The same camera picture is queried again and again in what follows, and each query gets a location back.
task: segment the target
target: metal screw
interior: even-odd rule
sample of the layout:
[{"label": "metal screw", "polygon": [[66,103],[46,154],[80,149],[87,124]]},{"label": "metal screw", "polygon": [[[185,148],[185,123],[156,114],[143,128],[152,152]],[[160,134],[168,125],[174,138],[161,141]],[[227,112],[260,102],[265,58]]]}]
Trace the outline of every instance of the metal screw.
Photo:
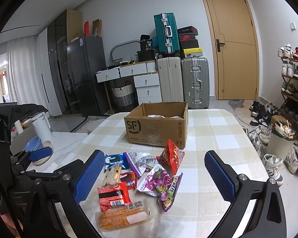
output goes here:
[{"label": "metal screw", "polygon": [[243,181],[247,180],[247,176],[245,174],[239,175],[239,178]]},{"label": "metal screw", "polygon": [[41,179],[40,178],[37,178],[34,180],[34,184],[39,184],[41,182]]},{"label": "metal screw", "polygon": [[270,182],[271,184],[275,184],[275,183],[276,183],[276,180],[275,180],[274,178],[269,178],[269,182]]},{"label": "metal screw", "polygon": [[69,175],[69,174],[63,175],[63,177],[62,177],[62,179],[63,179],[64,181],[67,181],[67,180],[69,180],[70,178],[71,178],[71,175]]}]

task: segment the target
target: wooden door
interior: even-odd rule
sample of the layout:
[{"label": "wooden door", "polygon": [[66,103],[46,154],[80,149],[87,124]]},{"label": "wooden door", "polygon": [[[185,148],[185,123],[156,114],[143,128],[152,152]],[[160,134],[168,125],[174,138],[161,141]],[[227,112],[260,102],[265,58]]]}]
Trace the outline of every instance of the wooden door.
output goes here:
[{"label": "wooden door", "polygon": [[246,0],[206,2],[211,36],[214,39],[217,98],[256,99],[258,49]]}]

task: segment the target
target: sf logo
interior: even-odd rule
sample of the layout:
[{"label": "sf logo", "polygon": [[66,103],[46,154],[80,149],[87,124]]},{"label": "sf logo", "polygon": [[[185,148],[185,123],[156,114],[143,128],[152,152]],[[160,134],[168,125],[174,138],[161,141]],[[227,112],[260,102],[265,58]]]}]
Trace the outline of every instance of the sf logo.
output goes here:
[{"label": "sf logo", "polygon": [[128,131],[132,134],[137,134],[141,131],[141,124],[139,121],[127,121]]}]

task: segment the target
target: wall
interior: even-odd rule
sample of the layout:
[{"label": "wall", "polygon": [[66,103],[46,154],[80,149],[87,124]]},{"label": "wall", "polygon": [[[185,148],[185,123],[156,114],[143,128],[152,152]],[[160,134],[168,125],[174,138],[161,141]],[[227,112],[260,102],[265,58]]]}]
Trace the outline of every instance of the wall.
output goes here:
[{"label": "wall", "polygon": [[198,29],[197,39],[209,61],[210,95],[214,95],[214,64],[211,35],[202,0],[86,0],[75,8],[83,13],[83,21],[100,18],[107,66],[110,50],[117,44],[139,39],[141,34],[155,30],[153,16],[161,12],[173,12],[177,27],[193,25]]},{"label": "wall", "polygon": [[[298,15],[285,0],[251,1],[257,16],[262,45],[261,97],[281,106],[282,61],[277,57],[277,50],[286,43],[290,43],[293,50],[298,47]],[[291,31],[291,22],[295,23],[296,31]]]}]

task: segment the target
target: door frame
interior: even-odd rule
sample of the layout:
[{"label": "door frame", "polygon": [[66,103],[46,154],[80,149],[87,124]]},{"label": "door frame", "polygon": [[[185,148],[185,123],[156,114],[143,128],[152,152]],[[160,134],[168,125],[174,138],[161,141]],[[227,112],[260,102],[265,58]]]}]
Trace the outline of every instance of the door frame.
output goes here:
[{"label": "door frame", "polygon": [[[258,40],[257,40],[257,33],[256,33],[256,28],[255,28],[255,22],[254,18],[252,15],[252,11],[250,9],[250,5],[247,0],[246,5],[250,13],[251,20],[253,22],[253,31],[254,31],[254,36],[255,36],[255,45],[256,45],[256,55],[257,55],[257,89],[256,89],[256,99],[258,99],[258,92],[259,92],[259,49],[258,49]],[[207,13],[207,20],[210,28],[210,34],[211,34],[211,42],[212,42],[212,50],[213,50],[213,64],[214,64],[214,86],[215,86],[215,97],[216,100],[218,100],[219,96],[219,83],[218,83],[218,63],[217,63],[217,49],[216,49],[216,43],[215,43],[215,34],[214,34],[214,29],[213,29],[213,24],[212,24],[212,18],[211,18],[211,13],[209,6],[207,4],[207,0],[203,0],[205,11]]]}]

